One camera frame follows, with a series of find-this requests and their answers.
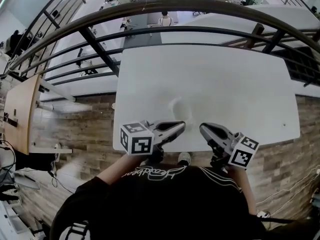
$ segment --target wooden floor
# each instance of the wooden floor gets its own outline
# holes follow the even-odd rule
[[[56,101],[54,112],[37,109],[33,121],[32,139],[37,146],[54,146],[60,142],[73,149],[72,154],[61,155],[57,163],[57,177],[62,184],[75,191],[76,187],[91,179],[121,157],[113,150],[113,118],[111,108],[115,95],[79,98],[76,103]],[[297,97],[301,126],[299,139],[262,146],[247,170],[257,202],[271,194],[289,189],[320,165],[320,100]],[[210,152],[192,153],[192,165],[210,166]],[[177,153],[166,154],[165,163],[176,163]],[[38,219],[51,224],[56,212],[70,195],[60,185],[52,186],[46,172],[22,172],[40,183],[40,190],[21,187],[23,207]],[[258,206],[259,210],[276,212],[302,187],[316,176],[316,170],[291,192],[282,192]],[[298,219],[306,217],[318,178],[295,196],[274,218]]]

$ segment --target person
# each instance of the person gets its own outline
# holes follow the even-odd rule
[[[0,201],[19,200],[19,197],[16,195],[4,194],[4,192],[6,192],[8,190],[14,190],[15,193],[18,191],[18,189],[15,187],[15,185],[12,185],[12,184],[0,186]]]
[[[174,25],[174,20],[173,20],[173,18],[170,18],[168,16],[168,12],[167,11],[163,11],[162,12],[162,17],[158,20],[158,25],[160,25],[161,27],[173,26]]]
[[[0,52],[8,55],[11,58],[24,33],[25,31],[22,33],[19,33],[19,30],[14,31],[13,34],[5,42],[0,43]],[[39,40],[40,39],[37,36],[34,36],[30,32],[28,36],[23,40],[20,50],[18,50],[16,54],[20,56],[23,51],[26,51],[29,47],[34,45]]]
[[[146,159],[125,154],[79,186],[57,212],[50,240],[261,239],[265,228],[244,169],[190,166],[185,152],[177,164],[141,165]]]

